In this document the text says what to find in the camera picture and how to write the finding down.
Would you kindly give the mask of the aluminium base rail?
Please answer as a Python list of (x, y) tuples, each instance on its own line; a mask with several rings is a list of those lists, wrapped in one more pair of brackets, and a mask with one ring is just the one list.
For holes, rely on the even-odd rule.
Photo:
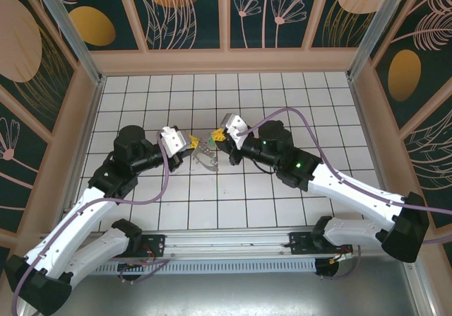
[(55, 241), (45, 238), (27, 252), (27, 262), (40, 257), (46, 269), (66, 266), (75, 254), (85, 253), (88, 259), (101, 262), (121, 258), (138, 258), (142, 235), (165, 235), (163, 257), (188, 259), (239, 259), (274, 258), (288, 256), (290, 250), (283, 247), (292, 232), (312, 232), (303, 228), (244, 228), (235, 230), (181, 230), (164, 233), (144, 233), (128, 221), (120, 221), (103, 234), (76, 233), (66, 229)]

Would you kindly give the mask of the grey metal sheet panel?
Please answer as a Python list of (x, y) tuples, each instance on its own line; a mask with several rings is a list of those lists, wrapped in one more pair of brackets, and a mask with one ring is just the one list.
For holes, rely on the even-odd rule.
[(365, 257), (346, 278), (313, 273), (161, 274), (135, 286), (89, 276), (53, 316), (444, 316), (413, 266)]

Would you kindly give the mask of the aluminium frame post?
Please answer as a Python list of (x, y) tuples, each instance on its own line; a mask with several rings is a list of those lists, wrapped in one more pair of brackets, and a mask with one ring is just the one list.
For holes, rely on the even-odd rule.
[(44, 4), (49, 9), (54, 20), (57, 22), (63, 35), (68, 40), (72, 50), (78, 57), (79, 62), (87, 71), (89, 77), (94, 83), (99, 84), (102, 80), (102, 74), (99, 72), (93, 58), (90, 55), (81, 36), (70, 19), (69, 13), (60, 0), (43, 0)]
[(375, 48), (379, 38), (383, 35), (393, 14), (402, 0), (382, 0), (379, 9), (371, 20), (362, 41), (357, 48), (354, 59), (347, 70), (347, 79), (353, 82), (366, 64), (371, 51)]

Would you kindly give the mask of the metal strap keyring holder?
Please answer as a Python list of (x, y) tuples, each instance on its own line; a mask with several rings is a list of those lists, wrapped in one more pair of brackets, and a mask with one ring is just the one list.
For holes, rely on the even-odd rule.
[(201, 165), (206, 170), (211, 172), (217, 172), (218, 167), (218, 156), (215, 150), (213, 150), (208, 143), (198, 140), (194, 152), (192, 153), (192, 158), (195, 160), (196, 164)]

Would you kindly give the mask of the aluminium side rail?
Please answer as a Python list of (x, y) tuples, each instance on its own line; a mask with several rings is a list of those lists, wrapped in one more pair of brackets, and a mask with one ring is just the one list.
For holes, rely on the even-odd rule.
[(395, 154), (393, 151), (396, 146), (395, 122), (390, 115), (386, 98), (371, 81), (358, 79), (349, 81), (349, 84), (376, 168), (378, 183), (386, 191), (397, 192), (398, 186), (392, 182), (395, 174), (391, 165), (391, 156)]
[(101, 76), (99, 82), (94, 87), (93, 96), (90, 99), (88, 111), (81, 127), (73, 160), (71, 161), (68, 177), (66, 178), (64, 191), (60, 199), (60, 209), (57, 213), (57, 217), (59, 218), (58, 221), (60, 221), (65, 216), (66, 212), (71, 209), (73, 200), (77, 198), (78, 181), (85, 164), (85, 155), (89, 149), (90, 138), (95, 124), (98, 107), (100, 105), (102, 92), (105, 87), (105, 82), (106, 77)]

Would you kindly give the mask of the small green circuit board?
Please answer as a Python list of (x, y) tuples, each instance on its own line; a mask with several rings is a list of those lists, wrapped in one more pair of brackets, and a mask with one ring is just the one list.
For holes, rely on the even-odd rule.
[(117, 265), (117, 270), (121, 271), (142, 271), (144, 267), (147, 267), (148, 263), (146, 261), (134, 261), (134, 260), (120, 260)]

